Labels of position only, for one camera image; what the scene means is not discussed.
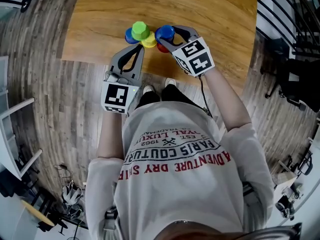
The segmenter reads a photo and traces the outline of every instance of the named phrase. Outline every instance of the white t-shirt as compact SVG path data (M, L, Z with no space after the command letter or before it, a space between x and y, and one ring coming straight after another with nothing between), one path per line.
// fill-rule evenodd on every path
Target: white t-shirt
M251 123L220 140L204 111L162 101L136 109L123 126L122 140L124 160L98 158L89 165L86 217L92 239L101 238L98 225L113 204L116 238L125 240L153 240L180 220L220 232L265 226L273 184ZM243 182L252 186L255 203L246 203Z

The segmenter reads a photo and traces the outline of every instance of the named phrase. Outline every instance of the green cup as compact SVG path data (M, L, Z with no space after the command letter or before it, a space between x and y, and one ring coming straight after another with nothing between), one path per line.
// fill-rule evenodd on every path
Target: green cup
M132 25L131 35L135 40L142 41L150 35L150 29L143 21L136 21Z

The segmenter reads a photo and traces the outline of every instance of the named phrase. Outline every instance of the floor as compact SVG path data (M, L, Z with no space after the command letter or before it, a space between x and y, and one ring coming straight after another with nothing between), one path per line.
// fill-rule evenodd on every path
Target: floor
M100 87L105 65L63 61L59 58L76 0L32 0L25 13L14 12L0 21L0 56L9 55L8 90L11 106L35 98L12 117L19 144L43 154L36 161L39 181L57 198L69 176L54 165L65 164L76 184L86 181L90 160L96 157L102 120ZM296 160L316 125L316 113L300 111L276 93L265 99L274 79L261 75L260 67L272 67L264 50L264 40L256 36L251 65L242 94L257 136L265 150L271 172L277 160L292 155ZM145 74L143 83L152 82L160 90L164 79ZM204 106L199 87L180 83L179 89ZM210 110L223 133L224 126L215 103L205 92Z

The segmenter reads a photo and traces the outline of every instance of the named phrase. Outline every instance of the shoe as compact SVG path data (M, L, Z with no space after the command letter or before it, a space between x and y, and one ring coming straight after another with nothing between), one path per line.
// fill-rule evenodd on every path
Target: shoe
M172 78L167 78L167 79L165 80L164 87L166 88L168 85L177 86L177 82L176 82L176 80L174 80L174 79L172 79Z
M155 92L155 88L152 85L147 85L143 88L143 94L147 92Z

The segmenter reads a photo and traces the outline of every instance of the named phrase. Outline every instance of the table top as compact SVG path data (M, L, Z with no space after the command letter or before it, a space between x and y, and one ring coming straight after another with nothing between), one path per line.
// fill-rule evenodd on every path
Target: table top
M163 25L194 28L210 48L216 68L240 94L256 33L257 0L78 0L62 59L108 65L129 44L125 31L144 21L151 31ZM142 71L198 84L168 53L146 48Z

